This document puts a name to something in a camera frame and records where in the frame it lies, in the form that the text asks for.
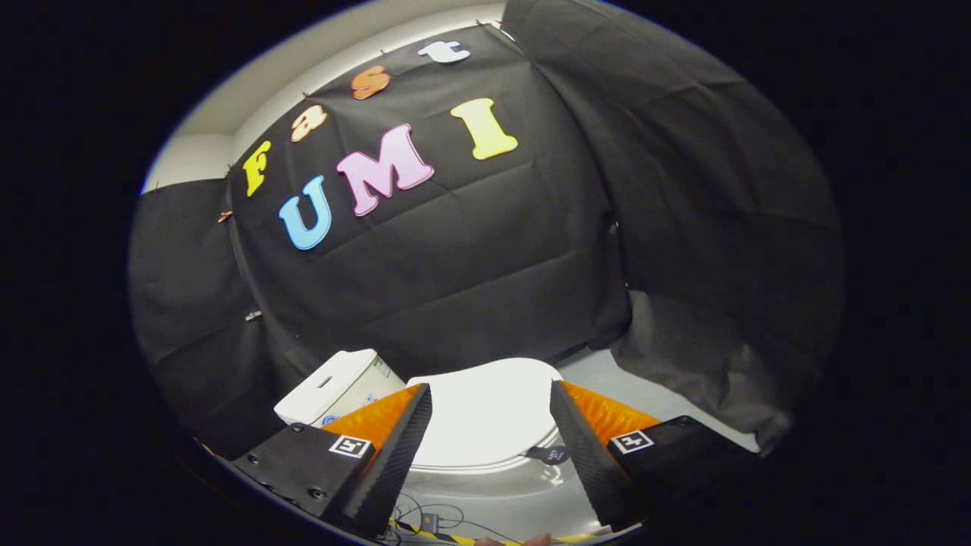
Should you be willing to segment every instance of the toilet lid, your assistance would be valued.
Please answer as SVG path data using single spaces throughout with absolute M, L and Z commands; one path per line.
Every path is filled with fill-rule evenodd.
M 506 461 L 546 438 L 555 368 L 507 358 L 452 373 L 412 378 L 427 383 L 432 415 L 413 466 L 466 467 Z

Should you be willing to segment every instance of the black fabric backdrop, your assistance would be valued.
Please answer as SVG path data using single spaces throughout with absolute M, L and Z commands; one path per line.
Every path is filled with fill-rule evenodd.
M 514 0 L 505 28 L 586 136 L 634 308 L 619 366 L 764 447 L 839 331 L 843 249 L 826 180 L 755 88 L 664 28 L 590 0 Z
M 235 457 L 283 425 L 272 406 L 302 377 L 365 347 L 407 380 L 613 342 L 622 368 L 764 447 L 790 426 L 842 301 L 839 223 L 809 150 L 751 85 L 639 17 L 513 0 L 503 19 L 515 43 L 481 26 L 363 63 L 294 105 L 226 181 L 142 197 L 136 326 L 200 440 Z M 439 39 L 472 55 L 417 55 Z M 375 64 L 388 87 L 352 98 L 353 76 Z M 449 110 L 479 97 L 514 151 L 472 157 Z M 327 121 L 291 143 L 314 104 Z M 335 165 L 377 157 L 400 123 L 435 175 L 356 217 Z M 265 181 L 247 197 L 242 164 L 264 140 Z M 301 251 L 277 214 L 318 175 L 332 223 Z M 299 206 L 313 224 L 309 199 Z

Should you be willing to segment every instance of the tag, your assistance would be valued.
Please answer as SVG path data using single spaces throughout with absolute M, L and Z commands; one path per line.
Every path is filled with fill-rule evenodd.
M 570 459 L 570 450 L 566 446 L 552 446 L 549 448 L 529 448 L 522 454 L 524 457 L 536 459 L 550 466 L 560 464 Z

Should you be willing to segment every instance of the blue letter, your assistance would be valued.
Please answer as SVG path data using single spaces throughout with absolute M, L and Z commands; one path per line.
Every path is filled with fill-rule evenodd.
M 304 186 L 304 194 L 310 197 L 310 202 L 314 205 L 314 212 L 317 213 L 317 224 L 307 229 L 300 218 L 300 211 L 297 210 L 297 203 L 300 197 L 294 195 L 280 207 L 280 218 L 286 225 L 286 233 L 293 241 L 293 246 L 307 251 L 312 249 L 323 240 L 324 235 L 330 229 L 330 206 L 327 205 L 327 198 L 323 195 L 323 177 L 318 176 Z

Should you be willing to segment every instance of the letter m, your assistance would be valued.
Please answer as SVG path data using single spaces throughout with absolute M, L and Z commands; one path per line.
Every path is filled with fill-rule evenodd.
M 431 178 L 435 169 L 421 161 L 410 136 L 412 127 L 404 123 L 385 133 L 381 139 L 378 160 L 361 152 L 348 155 L 337 164 L 337 172 L 348 177 L 356 205 L 354 213 L 364 216 L 378 206 L 378 198 L 368 191 L 376 190 L 391 197 L 391 169 L 398 173 L 398 188 L 413 188 Z

